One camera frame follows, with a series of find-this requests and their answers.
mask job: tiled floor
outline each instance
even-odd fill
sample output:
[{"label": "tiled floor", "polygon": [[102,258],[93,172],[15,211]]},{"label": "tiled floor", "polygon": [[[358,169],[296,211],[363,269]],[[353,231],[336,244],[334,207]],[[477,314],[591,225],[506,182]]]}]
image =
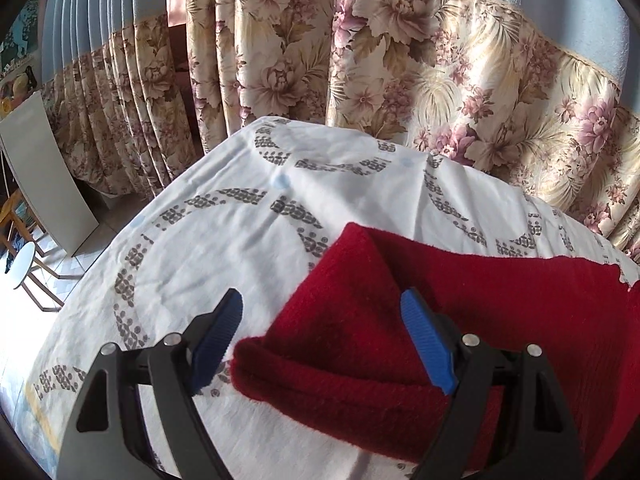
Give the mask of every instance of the tiled floor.
[{"label": "tiled floor", "polygon": [[[36,229],[34,237],[36,240],[39,239],[38,244],[45,251],[44,257],[40,259],[58,273],[60,279],[37,267],[34,267],[34,275],[60,300],[66,301],[84,273],[108,247],[115,235],[145,205],[146,201],[141,201],[135,196],[126,196],[120,199],[113,210],[94,212],[100,225],[73,255],[66,254],[49,235],[42,236],[42,232]],[[13,412],[9,408],[15,406],[22,388],[22,380],[28,375],[57,313],[41,312],[21,287],[17,290],[7,287],[2,282],[5,264],[6,254],[0,258],[0,405],[11,419]],[[57,304],[31,283],[29,278],[26,283],[44,308],[57,307]]]}]

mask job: red cloth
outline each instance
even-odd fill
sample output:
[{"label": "red cloth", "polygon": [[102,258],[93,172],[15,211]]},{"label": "red cloth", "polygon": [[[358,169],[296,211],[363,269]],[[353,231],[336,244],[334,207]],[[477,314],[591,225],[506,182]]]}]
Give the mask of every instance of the red cloth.
[{"label": "red cloth", "polygon": [[[348,224],[263,337],[236,345],[236,389],[356,446],[419,462],[448,399],[431,386],[399,311],[416,286],[429,306],[495,348],[542,346],[593,478],[640,413],[639,287],[581,258],[453,254]],[[490,448],[495,389],[470,468]]]}]

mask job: floral curtain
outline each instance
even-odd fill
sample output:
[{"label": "floral curtain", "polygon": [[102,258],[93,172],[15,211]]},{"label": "floral curtain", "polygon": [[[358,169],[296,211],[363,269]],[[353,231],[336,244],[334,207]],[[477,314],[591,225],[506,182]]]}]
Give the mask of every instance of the floral curtain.
[{"label": "floral curtain", "polygon": [[164,0],[48,0],[42,51],[45,108],[74,177],[151,198],[195,161]]},{"label": "floral curtain", "polygon": [[640,260],[639,118],[620,104],[622,81],[546,36],[517,5],[186,6],[206,150],[269,114],[356,128],[519,186]]}]

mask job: bed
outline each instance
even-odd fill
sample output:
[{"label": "bed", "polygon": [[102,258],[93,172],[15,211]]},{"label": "bed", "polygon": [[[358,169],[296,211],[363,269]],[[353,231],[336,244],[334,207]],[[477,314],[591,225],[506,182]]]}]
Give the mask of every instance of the bed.
[{"label": "bed", "polygon": [[[66,420],[103,343],[154,344],[234,287],[245,314],[230,353],[265,332],[351,221],[457,253],[582,257],[618,266],[629,285],[640,276],[603,237],[473,168],[355,130],[264,117],[145,207],[76,286],[17,399],[12,423],[28,451],[55,476]],[[158,467],[176,474],[149,390],[141,394]],[[248,400],[226,362],[195,402],[235,478],[402,480],[413,467]]]}]

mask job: chair leg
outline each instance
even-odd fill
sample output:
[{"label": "chair leg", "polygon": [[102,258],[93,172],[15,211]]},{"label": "chair leg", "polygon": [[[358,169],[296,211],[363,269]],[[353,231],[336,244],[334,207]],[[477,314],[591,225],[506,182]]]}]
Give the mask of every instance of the chair leg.
[{"label": "chair leg", "polygon": [[42,306],[42,305],[40,304],[40,302],[36,299],[36,297],[33,295],[33,293],[32,293],[32,292],[27,288],[27,286],[24,284],[24,282],[22,282],[21,287],[22,287],[22,288],[24,289],[24,291],[29,295],[29,297],[31,298],[31,301],[33,301],[33,303],[35,303],[35,304],[38,306],[38,308],[39,308],[41,311],[43,311],[43,312],[44,312],[45,310],[44,310],[43,306]]},{"label": "chair leg", "polygon": [[2,233],[0,233],[0,242],[4,244],[6,250],[9,251],[14,256],[14,258],[17,256],[18,251],[14,249],[14,246],[11,245],[11,242]]},{"label": "chair leg", "polygon": [[[33,242],[36,244],[36,240],[33,239],[33,236],[31,236],[31,233],[22,223],[22,220],[18,218],[18,215],[12,214],[12,220],[14,221],[15,228],[18,229],[20,236],[24,238],[27,242]],[[44,251],[40,248],[38,244],[36,244],[36,251],[40,256],[44,256]]]},{"label": "chair leg", "polygon": [[51,269],[51,267],[49,267],[47,264],[41,262],[37,258],[34,258],[33,261],[36,262],[44,270],[46,270],[49,274],[51,274],[54,278],[60,279],[60,275],[57,272],[55,272],[53,269]]},{"label": "chair leg", "polygon": [[40,230],[42,231],[43,234],[46,234],[47,231],[44,228],[44,226],[40,223],[40,220],[38,220],[38,217],[35,215],[35,213],[33,212],[33,209],[31,209],[31,207],[27,206],[27,214],[33,218],[33,221],[36,222],[36,225],[40,228]]},{"label": "chair leg", "polygon": [[55,301],[57,304],[59,304],[59,306],[65,306],[65,304],[62,302],[62,300],[60,300],[59,297],[57,297],[53,292],[51,292],[45,285],[42,284],[42,282],[36,278],[32,272],[28,272],[27,276],[29,276],[31,278],[31,281],[33,283],[35,283],[37,286],[39,286],[41,288],[41,290],[47,294],[53,301]]}]

